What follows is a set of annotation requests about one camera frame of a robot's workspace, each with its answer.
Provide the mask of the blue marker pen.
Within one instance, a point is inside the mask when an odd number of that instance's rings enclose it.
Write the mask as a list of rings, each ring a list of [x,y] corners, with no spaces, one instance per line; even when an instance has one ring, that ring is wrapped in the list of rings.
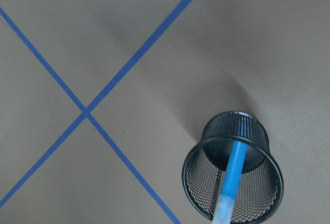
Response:
[[[247,144],[234,141],[212,223],[231,223]]]

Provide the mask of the black mesh cup right side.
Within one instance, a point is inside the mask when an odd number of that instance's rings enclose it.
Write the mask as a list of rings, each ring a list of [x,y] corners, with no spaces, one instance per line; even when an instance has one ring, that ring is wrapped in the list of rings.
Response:
[[[220,113],[206,124],[181,178],[191,204],[213,223],[262,223],[284,191],[265,128],[241,111]]]

